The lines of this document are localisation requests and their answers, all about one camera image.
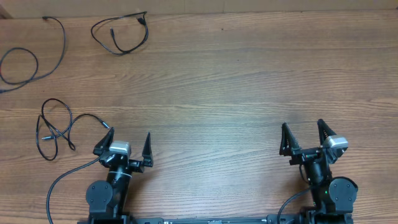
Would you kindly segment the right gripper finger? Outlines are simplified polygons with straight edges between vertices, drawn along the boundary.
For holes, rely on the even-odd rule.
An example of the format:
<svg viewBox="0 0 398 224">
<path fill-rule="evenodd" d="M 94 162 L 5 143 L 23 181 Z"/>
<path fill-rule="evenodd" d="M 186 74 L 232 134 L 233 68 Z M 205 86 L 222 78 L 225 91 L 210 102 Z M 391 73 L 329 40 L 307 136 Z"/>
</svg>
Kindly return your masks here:
<svg viewBox="0 0 398 224">
<path fill-rule="evenodd" d="M 327 137 L 334 136 L 336 133 L 324 122 L 323 119 L 317 121 L 320 144 L 322 145 Z"/>
<path fill-rule="evenodd" d="M 287 123 L 281 126 L 282 137 L 280 142 L 279 155 L 293 156 L 300 150 L 300 146 L 294 135 L 292 134 Z"/>
</svg>

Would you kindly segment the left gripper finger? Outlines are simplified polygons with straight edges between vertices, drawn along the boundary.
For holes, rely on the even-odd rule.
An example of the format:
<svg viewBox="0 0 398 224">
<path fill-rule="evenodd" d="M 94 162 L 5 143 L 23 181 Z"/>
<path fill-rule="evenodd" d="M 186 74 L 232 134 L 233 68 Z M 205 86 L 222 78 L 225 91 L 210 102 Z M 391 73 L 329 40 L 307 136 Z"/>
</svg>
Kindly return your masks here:
<svg viewBox="0 0 398 224">
<path fill-rule="evenodd" d="M 114 128 L 110 128 L 108 133 L 95 145 L 93 148 L 94 155 L 102 155 L 105 151 L 109 150 L 111 143 L 113 142 Z"/>
<path fill-rule="evenodd" d="M 143 158 L 142 163 L 143 163 L 143 166 L 145 166 L 145 167 L 153 167 L 153 165 L 154 165 L 150 140 L 151 140 L 150 133 L 148 133 L 147 137 L 146 137 L 146 141 L 144 143 L 144 148 L 142 150 L 142 158 Z"/>
</svg>

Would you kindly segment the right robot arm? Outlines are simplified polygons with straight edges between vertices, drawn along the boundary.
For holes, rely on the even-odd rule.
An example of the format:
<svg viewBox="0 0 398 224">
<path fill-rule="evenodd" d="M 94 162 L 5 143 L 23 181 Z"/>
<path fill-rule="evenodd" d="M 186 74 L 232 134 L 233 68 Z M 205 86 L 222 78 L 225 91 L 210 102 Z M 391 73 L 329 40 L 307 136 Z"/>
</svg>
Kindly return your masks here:
<svg viewBox="0 0 398 224">
<path fill-rule="evenodd" d="M 320 145 L 303 149 L 287 123 L 281 126 L 279 154 L 290 156 L 290 165 L 298 165 L 308 188 L 287 199 L 276 215 L 277 223 L 353 223 L 353 204 L 358 185 L 347 177 L 333 177 L 330 166 L 348 149 L 348 140 L 336 134 L 324 120 L 317 121 Z M 296 198 L 310 192 L 312 207 L 303 207 L 298 214 L 283 215 L 284 208 Z"/>
</svg>

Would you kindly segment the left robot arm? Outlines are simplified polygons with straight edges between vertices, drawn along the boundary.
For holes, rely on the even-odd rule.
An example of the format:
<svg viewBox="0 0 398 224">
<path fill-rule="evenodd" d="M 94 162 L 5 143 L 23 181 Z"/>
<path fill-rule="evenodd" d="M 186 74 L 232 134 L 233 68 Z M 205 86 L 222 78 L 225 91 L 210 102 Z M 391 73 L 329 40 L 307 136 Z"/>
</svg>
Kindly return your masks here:
<svg viewBox="0 0 398 224">
<path fill-rule="evenodd" d="M 106 180 L 93 182 L 86 190 L 89 215 L 78 224 L 123 223 L 134 224 L 136 219 L 124 210 L 129 183 L 134 172 L 143 173 L 146 167 L 154 165 L 147 135 L 142 150 L 142 160 L 131 159 L 131 146 L 125 141 L 115 141 L 114 128 L 111 128 L 93 149 L 99 163 L 108 168 Z"/>
</svg>

